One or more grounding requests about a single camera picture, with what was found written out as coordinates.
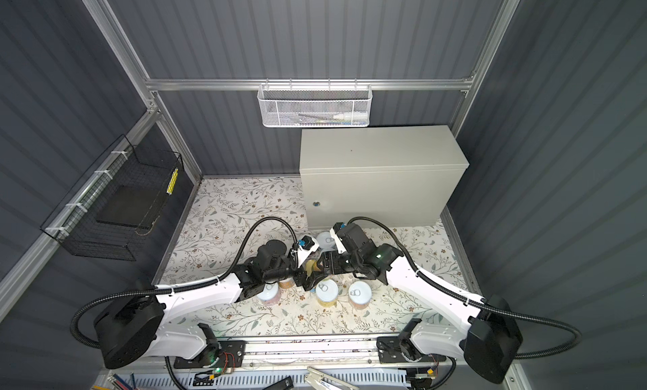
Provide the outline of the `orange white pull-tab can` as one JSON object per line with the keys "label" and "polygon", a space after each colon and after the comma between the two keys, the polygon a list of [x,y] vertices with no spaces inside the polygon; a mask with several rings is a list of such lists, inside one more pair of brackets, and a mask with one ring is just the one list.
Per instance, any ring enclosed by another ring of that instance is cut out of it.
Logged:
{"label": "orange white pull-tab can", "polygon": [[350,304],[358,310],[368,306],[372,300],[372,289],[364,281],[353,282],[348,290]]}

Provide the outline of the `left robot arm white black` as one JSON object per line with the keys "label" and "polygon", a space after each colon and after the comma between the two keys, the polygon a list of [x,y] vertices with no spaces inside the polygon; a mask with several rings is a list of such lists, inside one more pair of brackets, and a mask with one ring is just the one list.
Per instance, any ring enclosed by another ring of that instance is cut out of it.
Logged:
{"label": "left robot arm white black", "polygon": [[217,342],[208,325],[187,329],[171,321],[206,307],[245,301],[271,284],[296,279],[305,260],[318,248],[317,240],[310,236],[291,248],[270,240],[258,248],[255,257],[235,265],[225,278],[170,285],[168,294],[130,295],[111,301],[94,320],[104,365],[116,369],[150,356],[206,361],[206,349]]}

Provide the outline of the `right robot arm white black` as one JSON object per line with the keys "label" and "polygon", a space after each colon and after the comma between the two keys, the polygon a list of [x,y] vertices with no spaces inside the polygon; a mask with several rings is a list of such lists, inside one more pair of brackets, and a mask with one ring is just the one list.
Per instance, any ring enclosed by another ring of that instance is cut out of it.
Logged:
{"label": "right robot arm white black", "polygon": [[412,319],[399,335],[405,359],[416,361],[429,354],[461,357],[483,379],[504,381],[523,342],[504,299],[484,299],[445,282],[417,265],[399,241],[376,245],[356,223],[337,223],[330,235],[335,250],[318,262],[325,273],[380,281],[415,297],[453,326],[452,332],[442,334]]}

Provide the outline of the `yellow oval sardine tin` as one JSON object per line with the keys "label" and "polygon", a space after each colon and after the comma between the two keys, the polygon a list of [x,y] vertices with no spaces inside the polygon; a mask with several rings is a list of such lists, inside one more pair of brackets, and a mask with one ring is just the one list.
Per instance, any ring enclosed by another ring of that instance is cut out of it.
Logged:
{"label": "yellow oval sardine tin", "polygon": [[318,267],[317,260],[307,260],[305,264],[305,271],[308,277],[313,275],[313,273],[315,272],[321,272],[320,268]]}

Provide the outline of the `brown can white lid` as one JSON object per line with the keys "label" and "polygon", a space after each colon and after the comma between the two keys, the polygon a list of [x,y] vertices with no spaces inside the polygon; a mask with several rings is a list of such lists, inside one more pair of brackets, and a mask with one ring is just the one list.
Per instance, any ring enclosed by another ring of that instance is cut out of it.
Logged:
{"label": "brown can white lid", "polygon": [[295,287],[295,282],[294,282],[294,279],[290,277],[290,278],[280,280],[278,282],[278,285],[279,287],[281,287],[281,289],[289,289],[289,288]]}

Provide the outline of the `yellow pull-tab can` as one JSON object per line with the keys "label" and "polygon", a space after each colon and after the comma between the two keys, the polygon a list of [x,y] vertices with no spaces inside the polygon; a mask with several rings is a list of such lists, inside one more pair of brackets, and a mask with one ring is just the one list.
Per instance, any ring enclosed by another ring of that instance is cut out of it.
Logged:
{"label": "yellow pull-tab can", "polygon": [[322,307],[333,307],[337,303],[339,287],[332,280],[324,280],[315,286],[317,302]]}

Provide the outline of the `light blue pull-tab can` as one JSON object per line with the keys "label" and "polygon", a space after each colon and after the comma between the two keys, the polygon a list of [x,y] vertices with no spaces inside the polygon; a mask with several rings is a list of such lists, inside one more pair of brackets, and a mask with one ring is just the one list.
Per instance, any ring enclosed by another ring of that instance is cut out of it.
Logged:
{"label": "light blue pull-tab can", "polygon": [[330,232],[322,232],[317,237],[316,240],[319,244],[319,249],[321,252],[335,251],[337,246],[335,240],[333,239]]}

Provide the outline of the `pink can front left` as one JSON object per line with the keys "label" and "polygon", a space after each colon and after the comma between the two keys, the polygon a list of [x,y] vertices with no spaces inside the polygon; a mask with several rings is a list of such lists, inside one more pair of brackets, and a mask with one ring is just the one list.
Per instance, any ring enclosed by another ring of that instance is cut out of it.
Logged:
{"label": "pink can front left", "polygon": [[278,283],[265,284],[263,291],[256,298],[266,306],[278,304],[281,300],[281,287]]}

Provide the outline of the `beige metal cabinet box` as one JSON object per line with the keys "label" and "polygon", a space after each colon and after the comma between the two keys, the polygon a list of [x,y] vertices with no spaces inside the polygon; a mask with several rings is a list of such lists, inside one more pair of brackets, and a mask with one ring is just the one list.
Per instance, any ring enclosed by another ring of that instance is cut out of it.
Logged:
{"label": "beige metal cabinet box", "polygon": [[446,126],[306,129],[299,171],[308,226],[357,216],[433,225],[468,166]]}

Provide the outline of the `white tube in basket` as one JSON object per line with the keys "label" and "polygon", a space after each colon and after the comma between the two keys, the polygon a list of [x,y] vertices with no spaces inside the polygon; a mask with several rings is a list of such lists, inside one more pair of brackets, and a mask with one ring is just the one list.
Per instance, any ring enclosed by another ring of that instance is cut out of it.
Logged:
{"label": "white tube in basket", "polygon": [[298,113],[299,118],[307,118],[323,124],[341,124],[364,127],[369,124],[367,112],[341,112],[341,113]]}

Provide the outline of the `yellow tag on basket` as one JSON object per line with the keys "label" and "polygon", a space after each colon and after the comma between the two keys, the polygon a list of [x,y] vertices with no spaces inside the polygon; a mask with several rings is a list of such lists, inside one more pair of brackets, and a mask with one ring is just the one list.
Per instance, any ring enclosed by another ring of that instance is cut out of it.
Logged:
{"label": "yellow tag on basket", "polygon": [[171,196],[174,192],[175,185],[178,179],[179,175],[179,169],[175,168],[174,171],[172,172],[170,179],[168,180],[167,188],[166,188],[166,194]]}

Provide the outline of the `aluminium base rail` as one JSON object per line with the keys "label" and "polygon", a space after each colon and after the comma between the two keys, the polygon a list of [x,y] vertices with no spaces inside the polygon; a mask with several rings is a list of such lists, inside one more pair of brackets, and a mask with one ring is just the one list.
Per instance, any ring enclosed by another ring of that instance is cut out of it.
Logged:
{"label": "aluminium base rail", "polygon": [[143,329],[134,334],[101,334],[105,367],[118,369],[148,357],[168,357],[174,369],[251,367],[254,363],[289,364],[377,358],[381,364],[466,359],[456,329],[425,325],[422,335],[326,334],[218,339],[205,324]]}

